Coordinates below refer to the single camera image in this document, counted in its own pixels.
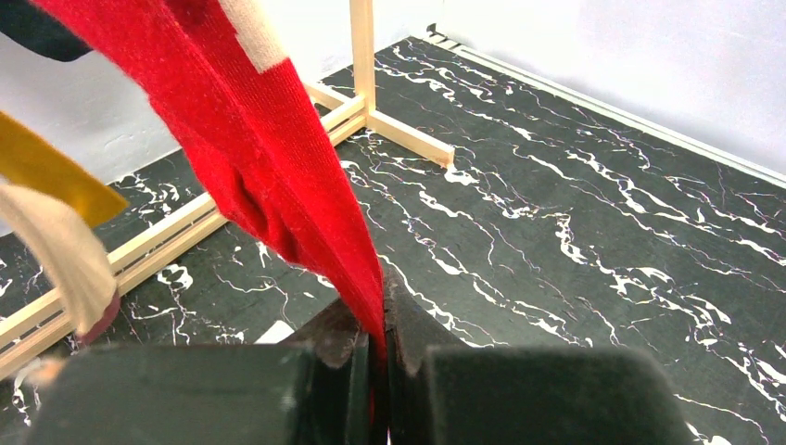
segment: red sock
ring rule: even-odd
[[[374,245],[258,2],[35,1],[142,86],[227,218],[327,276],[384,348]]]

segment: baseboard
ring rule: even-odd
[[[532,85],[553,95],[557,95],[565,100],[569,100],[577,105],[580,105],[581,107],[590,109],[596,113],[602,114],[603,116],[621,122],[631,128],[635,128],[662,139],[670,144],[680,146],[686,150],[690,150],[706,158],[710,158],[716,162],[728,165],[737,170],[740,170],[741,172],[746,172],[751,176],[772,183],[780,188],[786,189],[786,175],[784,174],[772,171],[749,160],[740,158],[739,156],[732,155],[714,146],[697,141],[691,137],[686,136],[685,134],[669,130],[664,126],[647,121],[644,118],[640,118],[639,116],[625,112],[620,108],[611,106],[587,95],[583,95],[578,91],[574,91],[570,88],[560,85],[559,83],[542,78],[537,74],[522,70],[507,62],[488,56],[479,51],[475,51],[465,44],[452,41],[448,36],[436,32],[436,29],[425,40],[433,45],[448,49],[456,55],[466,58],[467,60],[472,60],[475,63],[479,63],[483,66],[511,76],[517,81]]]

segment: wooden frame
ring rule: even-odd
[[[314,101],[332,111],[322,124],[336,146],[362,127],[383,135],[442,167],[453,162],[453,147],[376,110],[373,0],[349,0],[352,29],[353,98],[320,83],[307,83]],[[183,255],[227,221],[207,194],[197,197],[108,254],[124,295]],[[0,322],[0,378],[8,377],[73,330],[57,289]]]

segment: wooden rack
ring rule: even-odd
[[[442,167],[453,162],[453,147],[376,110],[374,82],[373,0],[349,0],[355,97],[319,83],[306,89],[314,101],[332,111],[322,118],[336,146],[367,127]],[[224,224],[215,202],[203,194],[108,254],[125,295],[183,255]],[[50,290],[0,323],[0,378],[17,372],[73,330],[57,289]]]

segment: beige patch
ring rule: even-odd
[[[260,0],[219,0],[219,4],[235,26],[237,42],[258,72],[286,59],[286,51]]]

